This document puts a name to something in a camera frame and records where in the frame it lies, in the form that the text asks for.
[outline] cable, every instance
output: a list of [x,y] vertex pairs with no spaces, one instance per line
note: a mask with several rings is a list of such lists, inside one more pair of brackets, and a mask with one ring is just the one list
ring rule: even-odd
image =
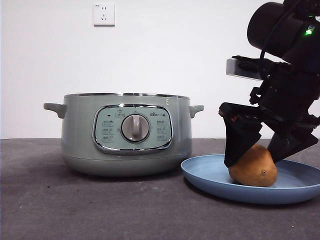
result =
[[274,27],[272,28],[271,32],[269,33],[267,39],[264,42],[263,48],[261,50],[260,53],[260,59],[259,59],[259,73],[260,76],[263,80],[265,80],[267,78],[267,76],[265,75],[264,72],[264,59],[265,59],[265,54],[267,51],[267,48],[269,46],[271,37],[273,36],[273,34],[275,33],[275,31],[278,29],[278,27],[283,23],[284,20],[287,19],[287,17],[295,10],[295,8],[302,2],[303,0],[297,0],[296,3],[294,5],[292,5],[291,8],[289,8],[286,13],[279,19],[279,21],[274,25]]

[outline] electrical socket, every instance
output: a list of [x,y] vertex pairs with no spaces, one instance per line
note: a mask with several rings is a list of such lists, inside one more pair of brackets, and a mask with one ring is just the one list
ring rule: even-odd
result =
[[115,4],[96,3],[93,5],[93,25],[95,27],[115,26]]

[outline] control knob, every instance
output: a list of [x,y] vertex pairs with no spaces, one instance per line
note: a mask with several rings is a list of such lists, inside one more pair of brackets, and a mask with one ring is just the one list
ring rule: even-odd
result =
[[128,116],[121,125],[122,135],[131,142],[144,140],[149,133],[149,128],[147,119],[138,114]]

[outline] blue plate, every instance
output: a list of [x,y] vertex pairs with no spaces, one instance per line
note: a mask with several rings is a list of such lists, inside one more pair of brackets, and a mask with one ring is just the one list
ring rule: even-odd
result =
[[290,161],[276,163],[278,178],[270,187],[246,186],[233,181],[225,155],[205,155],[181,163],[186,179],[209,194],[252,204],[293,204],[320,194],[320,169]]

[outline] gray table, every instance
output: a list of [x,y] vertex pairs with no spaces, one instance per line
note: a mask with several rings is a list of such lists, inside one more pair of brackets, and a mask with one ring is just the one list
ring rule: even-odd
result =
[[[221,154],[224,146],[194,139],[192,155]],[[289,159],[320,168],[320,147]],[[319,240],[319,210],[320,196],[276,206],[211,196],[180,169],[87,176],[64,164],[60,139],[1,141],[2,240]]]

